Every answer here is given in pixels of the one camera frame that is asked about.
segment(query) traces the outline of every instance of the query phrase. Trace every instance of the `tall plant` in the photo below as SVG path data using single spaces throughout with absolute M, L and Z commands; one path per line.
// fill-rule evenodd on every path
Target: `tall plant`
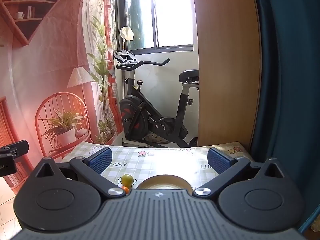
M 102 103 L 102 115 L 104 121 L 99 120 L 99 136 L 97 136 L 97 143 L 105 144 L 109 139 L 112 138 L 115 133 L 115 129 L 111 125 L 110 118 L 108 116 L 108 86 L 110 86 L 108 82 L 108 76 L 110 72 L 108 70 L 108 62 L 106 60 L 106 35 L 105 35 L 105 26 L 101 23 L 100 19 L 95 16 L 92 16 L 93 20 L 90 21 L 94 31 L 92 31 L 93 41 L 99 51 L 99 56 L 95 57 L 92 53 L 87 53 L 95 62 L 94 70 L 97 73 L 93 73 L 92 71 L 88 71 L 90 76 L 94 79 L 94 81 L 98 84 L 100 88 L 99 101 Z

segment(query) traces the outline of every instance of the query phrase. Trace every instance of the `book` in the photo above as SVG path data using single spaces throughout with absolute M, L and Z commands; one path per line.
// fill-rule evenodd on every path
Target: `book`
M 31 18 L 31 8 L 32 6 L 28 6 L 27 19 Z
M 35 18 L 35 14 L 36 14 L 36 8 L 32 7 L 32 9 L 31 9 L 31 18 Z

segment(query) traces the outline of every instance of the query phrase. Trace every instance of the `lamp shade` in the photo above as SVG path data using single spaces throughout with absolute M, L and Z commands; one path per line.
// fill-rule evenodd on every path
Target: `lamp shade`
M 74 87 L 93 81 L 94 79 L 83 67 L 77 67 L 73 69 L 67 87 Z
M 130 27 L 122 27 L 120 30 L 120 36 L 127 41 L 133 41 L 133 31 Z

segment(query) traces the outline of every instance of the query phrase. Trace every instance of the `window frame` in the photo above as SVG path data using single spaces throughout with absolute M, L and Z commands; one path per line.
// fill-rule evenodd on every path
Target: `window frame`
M 125 0 L 116 0 L 116 21 L 118 22 L 117 33 L 119 41 L 122 38 L 119 35 L 119 30 L 126 26 L 126 19 L 125 19 Z M 153 47 L 151 48 L 143 48 L 143 49 L 134 49 L 130 50 L 135 55 L 141 54 L 150 54 L 150 53 L 162 53 L 162 52 L 179 52 L 179 51 L 193 51 L 193 44 L 187 45 L 176 45 L 176 46 L 159 46 L 158 41 L 158 32 L 157 32 L 157 21 L 156 21 L 156 8 L 154 0 L 151 0 L 151 16 L 152 16 L 152 30 L 153 30 Z M 118 49 L 121 48 L 122 42 L 118 42 Z

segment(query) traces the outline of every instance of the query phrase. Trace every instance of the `tiled floor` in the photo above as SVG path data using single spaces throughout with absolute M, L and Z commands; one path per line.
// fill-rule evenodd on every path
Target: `tiled floor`
M 4 178 L 0 178 L 0 240 L 8 240 L 21 230 L 13 211 L 14 197 Z

